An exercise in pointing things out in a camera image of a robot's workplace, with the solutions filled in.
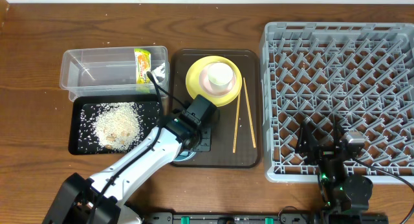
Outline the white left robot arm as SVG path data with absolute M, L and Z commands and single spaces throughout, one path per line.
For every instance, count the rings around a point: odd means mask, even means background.
M 101 172 L 85 179 L 70 175 L 58 190 L 44 223 L 143 223 L 126 206 L 130 196 L 157 170 L 193 145 L 215 110 L 189 107 L 177 117 L 162 117 L 159 126 L 133 150 Z

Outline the light blue bowl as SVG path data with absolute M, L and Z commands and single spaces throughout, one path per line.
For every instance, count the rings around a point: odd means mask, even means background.
M 182 151 L 174 158 L 173 162 L 187 161 L 187 160 L 190 160 L 195 155 L 196 155 L 196 152 L 194 151 Z

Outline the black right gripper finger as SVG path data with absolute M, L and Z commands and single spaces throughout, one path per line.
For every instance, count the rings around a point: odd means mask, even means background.
M 333 140 L 334 145 L 337 150 L 342 150 L 344 143 L 341 140 L 341 137 L 345 134 L 345 130 L 341 127 L 339 122 L 336 121 L 336 119 L 333 119 Z
M 318 150 L 318 141 L 312 134 L 307 123 L 300 124 L 300 132 L 295 147 L 295 152 L 299 154 L 313 154 Z

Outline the yellow snack wrapper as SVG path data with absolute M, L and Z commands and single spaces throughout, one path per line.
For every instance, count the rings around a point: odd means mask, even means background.
M 144 49 L 134 49 L 136 62 L 136 83 L 148 84 L 147 72 L 151 70 L 151 53 Z

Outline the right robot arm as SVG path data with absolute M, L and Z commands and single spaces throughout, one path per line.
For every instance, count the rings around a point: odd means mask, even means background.
M 365 146 L 358 131 L 345 131 L 334 125 L 334 143 L 318 143 L 306 123 L 300 125 L 296 153 L 304 162 L 319 169 L 318 186 L 325 207 L 309 217 L 309 223 L 362 223 L 362 212 L 368 210 L 373 183 L 362 175 L 349 175 L 344 162 L 356 157 Z

